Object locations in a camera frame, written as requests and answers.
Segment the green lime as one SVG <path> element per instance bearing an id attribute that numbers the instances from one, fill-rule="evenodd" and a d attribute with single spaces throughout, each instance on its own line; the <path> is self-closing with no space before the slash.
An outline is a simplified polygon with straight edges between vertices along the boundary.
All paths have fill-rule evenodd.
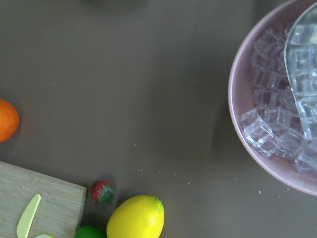
<path id="1" fill-rule="evenodd" d="M 106 238 L 106 234 L 97 227 L 83 226 L 75 232 L 74 238 Z"/>

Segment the orange mandarin fruit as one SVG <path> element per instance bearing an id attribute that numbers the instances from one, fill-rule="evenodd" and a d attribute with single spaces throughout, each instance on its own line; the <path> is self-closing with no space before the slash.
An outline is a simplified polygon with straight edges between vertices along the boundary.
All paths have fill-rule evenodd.
<path id="1" fill-rule="evenodd" d="M 9 140 L 17 131 L 20 117 L 17 109 L 8 101 L 0 100 L 0 142 Z"/>

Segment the red strawberry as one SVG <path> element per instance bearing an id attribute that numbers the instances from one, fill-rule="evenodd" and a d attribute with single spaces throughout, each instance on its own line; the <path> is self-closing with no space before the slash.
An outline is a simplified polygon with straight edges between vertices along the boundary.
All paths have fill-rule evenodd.
<path id="1" fill-rule="evenodd" d="M 91 186 L 91 198 L 96 203 L 109 203 L 113 197 L 114 189 L 108 181 L 100 181 Z"/>

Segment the whole yellow lemon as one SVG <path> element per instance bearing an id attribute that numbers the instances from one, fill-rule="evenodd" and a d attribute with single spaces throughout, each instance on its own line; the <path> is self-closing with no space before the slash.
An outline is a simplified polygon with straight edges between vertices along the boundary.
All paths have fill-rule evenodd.
<path id="1" fill-rule="evenodd" d="M 111 215 L 108 238 L 158 238 L 164 226 L 164 206 L 154 196 L 138 195 L 124 201 Z"/>

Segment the yellow plastic knife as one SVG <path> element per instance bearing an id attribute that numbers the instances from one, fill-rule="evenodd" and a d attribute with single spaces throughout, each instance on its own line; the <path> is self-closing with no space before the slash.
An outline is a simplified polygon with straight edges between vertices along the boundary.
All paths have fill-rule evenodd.
<path id="1" fill-rule="evenodd" d="M 25 207 L 16 228 L 18 238 L 27 238 L 38 206 L 41 201 L 41 195 L 35 194 Z"/>

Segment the metal ice scoop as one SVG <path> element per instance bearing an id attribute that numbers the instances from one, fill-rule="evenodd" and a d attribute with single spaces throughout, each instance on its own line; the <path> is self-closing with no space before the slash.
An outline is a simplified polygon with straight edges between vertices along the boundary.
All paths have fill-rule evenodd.
<path id="1" fill-rule="evenodd" d="M 317 4 L 295 21 L 284 48 L 286 72 L 307 140 L 317 139 Z"/>

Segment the bamboo cutting board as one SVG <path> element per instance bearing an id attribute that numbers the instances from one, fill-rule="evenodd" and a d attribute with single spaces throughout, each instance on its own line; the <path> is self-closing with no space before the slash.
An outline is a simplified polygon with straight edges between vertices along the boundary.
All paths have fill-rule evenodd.
<path id="1" fill-rule="evenodd" d="M 30 202 L 37 205 L 28 237 L 72 238 L 81 224 L 87 189 L 5 162 L 0 164 L 0 236 L 15 238 Z"/>

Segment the pink bowl of ice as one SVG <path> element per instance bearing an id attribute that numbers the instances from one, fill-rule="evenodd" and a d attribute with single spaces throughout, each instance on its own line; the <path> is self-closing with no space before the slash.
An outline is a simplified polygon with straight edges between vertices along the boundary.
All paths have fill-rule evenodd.
<path id="1" fill-rule="evenodd" d="M 228 106 L 235 131 L 250 156 L 266 172 L 277 180 L 303 193 L 317 194 L 317 177 L 312 174 L 300 174 L 292 162 L 282 158 L 263 157 L 243 138 L 243 129 L 238 120 L 241 114 L 253 109 L 253 88 L 250 85 L 254 74 L 250 63 L 254 41 L 267 29 L 283 30 L 287 22 L 298 18 L 313 0 L 289 0 L 264 16 L 248 33 L 233 61 L 228 82 Z"/>

